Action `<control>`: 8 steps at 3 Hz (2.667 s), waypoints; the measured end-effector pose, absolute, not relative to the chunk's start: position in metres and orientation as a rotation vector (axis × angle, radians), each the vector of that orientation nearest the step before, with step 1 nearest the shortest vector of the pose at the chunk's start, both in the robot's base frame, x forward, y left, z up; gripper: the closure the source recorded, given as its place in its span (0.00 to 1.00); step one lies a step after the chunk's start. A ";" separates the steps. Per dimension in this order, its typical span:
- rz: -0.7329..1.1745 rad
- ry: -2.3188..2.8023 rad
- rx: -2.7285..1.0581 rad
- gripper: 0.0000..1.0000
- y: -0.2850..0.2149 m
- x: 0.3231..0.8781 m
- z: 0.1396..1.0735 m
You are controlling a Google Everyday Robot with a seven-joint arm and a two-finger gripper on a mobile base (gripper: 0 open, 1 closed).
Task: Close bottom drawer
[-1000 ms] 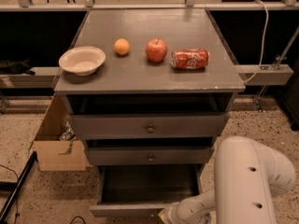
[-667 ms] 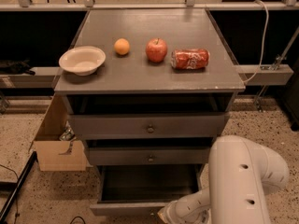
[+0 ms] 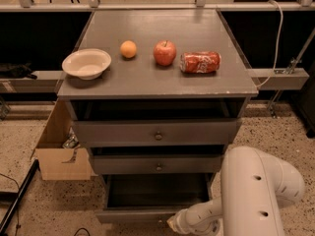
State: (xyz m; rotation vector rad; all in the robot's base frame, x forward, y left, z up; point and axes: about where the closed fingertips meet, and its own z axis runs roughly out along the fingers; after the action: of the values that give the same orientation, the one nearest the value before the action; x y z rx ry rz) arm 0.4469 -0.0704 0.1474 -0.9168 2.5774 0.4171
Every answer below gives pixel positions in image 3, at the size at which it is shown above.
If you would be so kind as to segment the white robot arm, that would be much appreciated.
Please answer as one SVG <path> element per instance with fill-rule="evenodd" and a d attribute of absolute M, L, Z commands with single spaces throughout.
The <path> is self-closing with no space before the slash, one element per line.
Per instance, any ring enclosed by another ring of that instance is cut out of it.
<path fill-rule="evenodd" d="M 304 193 L 293 165 L 257 148 L 235 147 L 222 162 L 220 196 L 180 210 L 167 224 L 183 235 L 284 236 L 280 209 Z"/>

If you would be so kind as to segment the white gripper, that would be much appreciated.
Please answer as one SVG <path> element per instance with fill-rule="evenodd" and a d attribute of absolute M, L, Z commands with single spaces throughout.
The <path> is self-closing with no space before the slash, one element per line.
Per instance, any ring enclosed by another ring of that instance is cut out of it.
<path fill-rule="evenodd" d="M 182 209 L 179 212 L 177 212 L 175 215 L 171 216 L 167 220 L 168 226 L 175 232 L 179 234 L 189 234 L 193 233 L 194 229 L 193 227 L 188 223 L 186 219 L 188 209 Z"/>

